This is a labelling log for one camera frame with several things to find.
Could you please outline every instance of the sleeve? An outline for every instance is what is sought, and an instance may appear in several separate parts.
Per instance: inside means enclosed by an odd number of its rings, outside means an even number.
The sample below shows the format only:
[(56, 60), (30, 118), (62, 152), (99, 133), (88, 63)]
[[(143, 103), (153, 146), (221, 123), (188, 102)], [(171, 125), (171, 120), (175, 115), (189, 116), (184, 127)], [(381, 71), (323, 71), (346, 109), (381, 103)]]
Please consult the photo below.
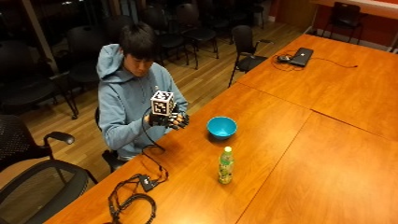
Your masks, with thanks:
[(143, 133), (144, 128), (151, 128), (143, 119), (134, 120), (126, 124), (126, 109), (124, 104), (119, 98), (119, 94), (110, 85), (100, 84), (99, 88), (99, 101), (100, 101), (100, 128), (106, 143), (111, 149), (118, 150), (134, 140)]

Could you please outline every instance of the hand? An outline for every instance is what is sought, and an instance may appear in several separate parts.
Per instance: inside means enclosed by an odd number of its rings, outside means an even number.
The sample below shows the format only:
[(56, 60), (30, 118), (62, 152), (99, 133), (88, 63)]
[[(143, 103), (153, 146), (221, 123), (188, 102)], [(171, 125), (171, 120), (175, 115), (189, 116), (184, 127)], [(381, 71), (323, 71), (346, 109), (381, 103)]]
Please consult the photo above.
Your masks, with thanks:
[(165, 126), (168, 128), (173, 128), (175, 130), (185, 128), (185, 126), (189, 124), (189, 116), (185, 113), (172, 113), (168, 117), (151, 113), (144, 117), (144, 120), (151, 126)]

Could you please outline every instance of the gray hoodie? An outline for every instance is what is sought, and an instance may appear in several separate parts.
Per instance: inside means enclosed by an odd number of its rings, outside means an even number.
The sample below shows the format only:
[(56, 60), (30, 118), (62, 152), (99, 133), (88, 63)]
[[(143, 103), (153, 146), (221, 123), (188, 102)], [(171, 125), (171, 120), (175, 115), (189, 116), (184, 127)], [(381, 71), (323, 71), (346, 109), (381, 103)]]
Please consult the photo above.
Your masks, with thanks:
[(135, 77), (122, 69), (123, 61), (124, 55), (120, 53), (120, 45), (104, 46), (98, 64), (102, 80), (99, 86), (100, 128), (108, 146), (119, 151), (123, 160), (128, 160), (140, 154), (143, 148), (151, 144), (143, 129), (147, 130), (155, 141), (171, 131), (163, 126), (151, 127), (143, 121), (155, 92), (173, 92), (180, 111), (187, 111), (188, 103), (169, 72), (163, 66), (153, 63), (148, 75)]

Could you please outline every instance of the computer mouse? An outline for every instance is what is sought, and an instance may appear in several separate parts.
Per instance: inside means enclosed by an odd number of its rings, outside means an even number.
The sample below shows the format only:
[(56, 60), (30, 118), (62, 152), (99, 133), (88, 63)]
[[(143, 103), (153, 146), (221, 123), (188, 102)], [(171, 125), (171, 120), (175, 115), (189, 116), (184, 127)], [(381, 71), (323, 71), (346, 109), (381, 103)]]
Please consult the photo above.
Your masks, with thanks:
[(280, 63), (288, 63), (291, 61), (291, 56), (288, 56), (288, 55), (280, 55), (280, 56), (277, 56), (277, 61)]

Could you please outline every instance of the hood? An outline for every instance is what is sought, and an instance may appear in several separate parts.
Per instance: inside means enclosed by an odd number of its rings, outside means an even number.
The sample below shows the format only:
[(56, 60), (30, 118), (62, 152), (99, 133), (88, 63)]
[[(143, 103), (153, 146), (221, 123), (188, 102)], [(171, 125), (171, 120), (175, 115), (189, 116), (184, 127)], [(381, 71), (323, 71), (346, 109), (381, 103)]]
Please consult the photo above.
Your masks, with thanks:
[(124, 72), (115, 74), (122, 66), (123, 60), (124, 55), (120, 52), (119, 44), (103, 46), (98, 62), (98, 73), (102, 81), (126, 82), (128, 79), (134, 78), (134, 76)]

